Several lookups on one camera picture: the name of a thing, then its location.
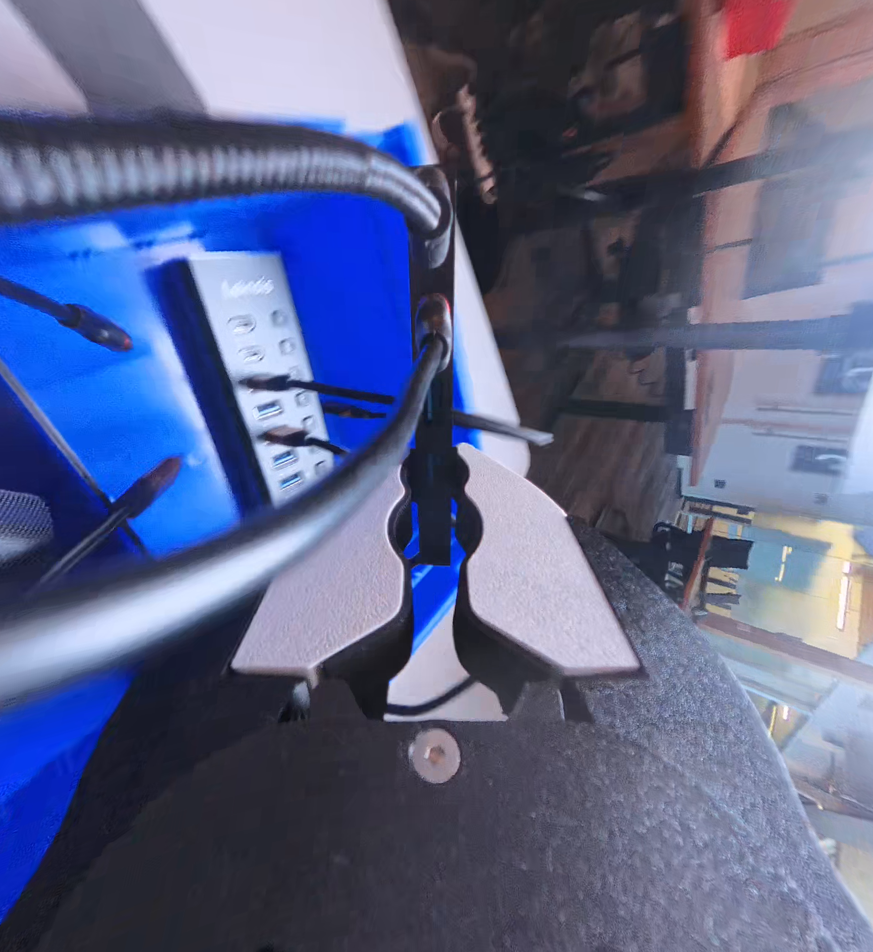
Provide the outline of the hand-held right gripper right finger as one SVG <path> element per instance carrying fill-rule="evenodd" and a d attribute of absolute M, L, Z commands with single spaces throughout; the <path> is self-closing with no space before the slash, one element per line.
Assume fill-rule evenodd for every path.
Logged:
<path fill-rule="evenodd" d="M 466 605 L 497 636 L 555 676 L 636 672 L 640 661 L 565 511 L 471 445 L 457 448 L 478 540 L 466 556 Z"/>

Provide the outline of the blue plastic bin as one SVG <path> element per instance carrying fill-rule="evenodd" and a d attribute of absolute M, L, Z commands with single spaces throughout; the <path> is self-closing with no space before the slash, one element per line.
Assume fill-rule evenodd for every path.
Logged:
<path fill-rule="evenodd" d="M 89 487 L 0 434 L 1 471 L 26 478 L 62 543 L 84 531 L 93 495 L 117 498 L 172 456 L 182 470 L 99 556 L 165 556 L 241 516 L 147 271 L 202 252 L 278 253 L 314 380 L 395 397 L 410 369 L 412 124 L 343 135 L 343 125 L 249 124 L 0 113 L 0 276 L 97 312 L 128 332 L 113 352 L 0 297 L 0 359 L 64 442 Z"/>

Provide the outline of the silver multi-port usb hub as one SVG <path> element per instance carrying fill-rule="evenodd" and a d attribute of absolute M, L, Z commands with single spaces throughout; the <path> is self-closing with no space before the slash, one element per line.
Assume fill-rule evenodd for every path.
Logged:
<path fill-rule="evenodd" d="M 281 506 L 333 469 L 320 446 L 268 443 L 275 427 L 328 442 L 320 397 L 252 390 L 252 377 L 311 382 L 311 361 L 278 253 L 202 252 L 147 271 L 239 514 Z"/>

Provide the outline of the black usb cable red plug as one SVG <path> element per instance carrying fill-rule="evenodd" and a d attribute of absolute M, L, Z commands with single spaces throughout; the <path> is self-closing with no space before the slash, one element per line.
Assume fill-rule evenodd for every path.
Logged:
<path fill-rule="evenodd" d="M 331 537 L 402 462 L 430 386 L 451 362 L 453 321 L 442 296 L 419 303 L 414 341 L 412 373 L 390 422 L 293 503 L 163 561 L 0 605 L 0 706 L 190 635 Z"/>

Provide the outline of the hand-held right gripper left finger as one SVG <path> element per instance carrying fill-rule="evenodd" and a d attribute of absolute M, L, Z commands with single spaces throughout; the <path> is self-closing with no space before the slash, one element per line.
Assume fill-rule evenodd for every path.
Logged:
<path fill-rule="evenodd" d="M 315 684 L 327 664 L 410 606 L 406 560 L 396 522 L 407 500 L 400 473 L 382 484 L 307 555 L 269 586 L 232 658 L 242 675 L 292 677 Z"/>

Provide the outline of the red box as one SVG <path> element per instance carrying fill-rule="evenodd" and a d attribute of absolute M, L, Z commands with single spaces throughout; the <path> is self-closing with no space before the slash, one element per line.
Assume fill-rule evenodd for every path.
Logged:
<path fill-rule="evenodd" d="M 725 1 L 724 59 L 773 50 L 787 28 L 795 1 Z"/>

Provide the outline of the black usb hub blue ports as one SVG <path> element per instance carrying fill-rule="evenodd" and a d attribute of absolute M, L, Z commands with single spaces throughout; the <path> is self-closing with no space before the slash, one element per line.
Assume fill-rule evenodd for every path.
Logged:
<path fill-rule="evenodd" d="M 455 181 L 440 165 L 414 170 L 441 204 L 435 237 L 409 239 L 409 302 L 413 355 L 430 335 L 445 341 L 448 355 L 434 376 L 407 461 L 416 508 L 419 549 L 426 565 L 448 565 L 454 537 L 454 292 Z"/>

